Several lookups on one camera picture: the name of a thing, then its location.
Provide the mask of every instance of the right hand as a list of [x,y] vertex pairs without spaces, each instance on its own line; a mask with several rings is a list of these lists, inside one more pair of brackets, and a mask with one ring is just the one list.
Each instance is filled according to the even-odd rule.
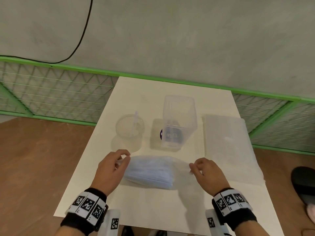
[[199,185],[212,196],[215,196],[224,188],[230,187],[222,170],[212,160],[204,157],[199,158],[195,163],[190,163],[189,167]]

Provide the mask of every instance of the plastic cup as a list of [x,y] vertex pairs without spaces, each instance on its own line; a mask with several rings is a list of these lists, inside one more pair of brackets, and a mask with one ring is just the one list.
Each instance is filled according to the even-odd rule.
[[141,148],[144,129],[143,119],[135,114],[124,115],[116,123],[116,134],[130,152]]

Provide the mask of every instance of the clear plastic bag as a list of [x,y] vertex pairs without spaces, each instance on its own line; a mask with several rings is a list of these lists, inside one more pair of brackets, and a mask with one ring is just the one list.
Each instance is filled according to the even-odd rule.
[[191,182],[188,163],[171,156],[133,156],[124,178],[150,188],[174,190]]

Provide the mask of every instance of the clear plastic cup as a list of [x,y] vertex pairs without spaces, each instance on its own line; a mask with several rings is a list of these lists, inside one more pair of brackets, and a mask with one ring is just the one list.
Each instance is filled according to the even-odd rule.
[[143,119],[135,114],[124,115],[116,123],[116,134],[130,152],[141,148],[144,129]]
[[161,146],[180,149],[198,127],[195,100],[191,97],[166,95],[163,125]]

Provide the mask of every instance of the hand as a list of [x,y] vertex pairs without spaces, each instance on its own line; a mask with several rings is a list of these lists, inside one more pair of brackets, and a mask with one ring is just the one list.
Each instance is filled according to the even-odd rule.
[[206,158],[199,158],[195,163],[190,163],[191,172],[195,175],[199,185],[208,194],[215,196],[224,188],[229,188],[225,175],[217,164]]
[[[126,155],[126,157],[118,166],[116,161],[122,159],[121,155]],[[119,185],[129,162],[130,153],[127,150],[110,152],[99,163],[91,187],[102,191],[108,196]]]

